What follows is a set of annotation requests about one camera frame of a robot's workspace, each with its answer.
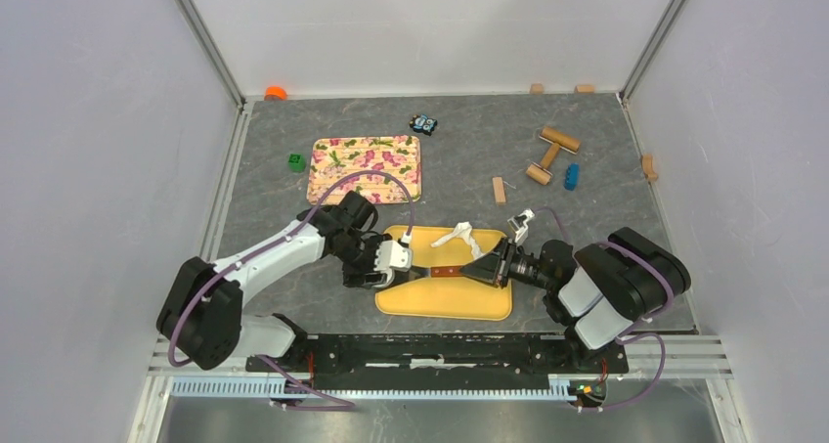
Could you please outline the metal scraper with wooden handle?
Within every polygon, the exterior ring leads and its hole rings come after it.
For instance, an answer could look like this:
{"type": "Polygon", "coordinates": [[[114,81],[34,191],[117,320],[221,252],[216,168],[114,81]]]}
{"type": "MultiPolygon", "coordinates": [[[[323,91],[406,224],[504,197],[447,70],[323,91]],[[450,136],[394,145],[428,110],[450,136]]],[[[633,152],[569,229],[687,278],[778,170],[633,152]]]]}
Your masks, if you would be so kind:
{"type": "Polygon", "coordinates": [[[412,266],[406,273],[405,279],[407,282],[413,282],[420,279],[458,278],[462,276],[463,273],[459,266],[412,266]]]}

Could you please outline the white dough ball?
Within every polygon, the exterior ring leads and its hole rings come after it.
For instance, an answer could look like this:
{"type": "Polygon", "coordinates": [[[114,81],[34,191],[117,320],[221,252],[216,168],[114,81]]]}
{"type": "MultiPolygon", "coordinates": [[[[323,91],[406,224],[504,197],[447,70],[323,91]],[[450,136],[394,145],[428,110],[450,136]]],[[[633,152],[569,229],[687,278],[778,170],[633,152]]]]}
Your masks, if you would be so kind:
{"type": "Polygon", "coordinates": [[[433,248],[439,247],[455,239],[462,240],[470,248],[473,260],[477,260],[484,255],[479,243],[473,237],[473,227],[469,222],[457,223],[449,234],[442,236],[430,246],[433,248]]]}

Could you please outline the yellow cutting mat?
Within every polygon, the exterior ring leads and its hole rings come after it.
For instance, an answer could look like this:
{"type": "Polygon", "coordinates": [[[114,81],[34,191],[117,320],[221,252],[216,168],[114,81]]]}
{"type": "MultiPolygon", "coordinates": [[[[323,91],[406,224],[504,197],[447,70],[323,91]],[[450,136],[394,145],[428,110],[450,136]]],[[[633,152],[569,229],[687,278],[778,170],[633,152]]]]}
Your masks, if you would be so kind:
{"type": "MultiPolygon", "coordinates": [[[[471,262],[470,248],[460,239],[430,246],[451,231],[449,227],[415,226],[413,265],[460,267],[471,262]]],[[[512,284],[496,288],[464,276],[420,279],[382,290],[374,296],[374,302],[380,312],[388,315],[501,321],[512,312],[512,284]]]]}

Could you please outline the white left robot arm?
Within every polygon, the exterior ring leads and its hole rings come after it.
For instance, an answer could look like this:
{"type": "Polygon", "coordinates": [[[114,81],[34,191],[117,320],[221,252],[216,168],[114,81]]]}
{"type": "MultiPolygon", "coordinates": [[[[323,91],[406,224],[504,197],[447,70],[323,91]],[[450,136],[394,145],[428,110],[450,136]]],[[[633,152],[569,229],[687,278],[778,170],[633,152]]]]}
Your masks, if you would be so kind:
{"type": "Polygon", "coordinates": [[[348,288],[381,288],[391,278],[378,255],[391,236],[373,226],[377,210],[349,192],[336,205],[300,213],[281,232],[242,252],[208,262],[200,257],[180,267],[156,319],[156,329],[171,343],[176,367],[195,364],[212,370],[233,357],[266,354],[284,372],[299,370],[306,344],[280,315],[246,315],[244,307],[265,288],[327,256],[342,264],[348,288]]]}

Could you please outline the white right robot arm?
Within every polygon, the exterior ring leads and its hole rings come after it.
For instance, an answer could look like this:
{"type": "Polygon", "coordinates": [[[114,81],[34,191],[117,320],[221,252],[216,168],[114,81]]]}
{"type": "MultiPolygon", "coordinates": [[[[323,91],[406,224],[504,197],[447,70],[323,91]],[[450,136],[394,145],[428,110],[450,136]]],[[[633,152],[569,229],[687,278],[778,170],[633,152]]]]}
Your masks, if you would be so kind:
{"type": "Polygon", "coordinates": [[[581,249],[550,240],[537,254],[503,238],[459,271],[492,287],[517,282],[543,290],[547,314],[565,328],[565,361],[578,373],[592,371],[610,343],[671,308],[691,287],[677,257],[629,227],[581,249]]]}

